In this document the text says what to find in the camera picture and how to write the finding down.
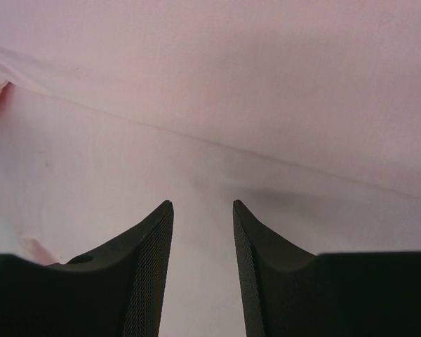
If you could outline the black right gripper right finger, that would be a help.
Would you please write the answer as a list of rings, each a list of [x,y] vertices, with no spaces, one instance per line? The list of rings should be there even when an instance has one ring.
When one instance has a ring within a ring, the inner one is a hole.
[[[233,203],[248,336],[421,336],[421,251],[314,255]]]

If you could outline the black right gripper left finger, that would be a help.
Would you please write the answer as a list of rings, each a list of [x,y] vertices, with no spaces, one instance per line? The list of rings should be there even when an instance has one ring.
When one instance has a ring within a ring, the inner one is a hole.
[[[173,218],[165,201],[65,264],[0,254],[0,336],[157,336]]]

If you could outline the light pink t-shirt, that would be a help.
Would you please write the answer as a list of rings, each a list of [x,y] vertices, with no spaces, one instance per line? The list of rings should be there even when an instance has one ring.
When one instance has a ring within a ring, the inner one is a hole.
[[[0,1],[0,253],[173,203],[163,336],[243,336],[232,204],[312,253],[421,250],[421,1]]]

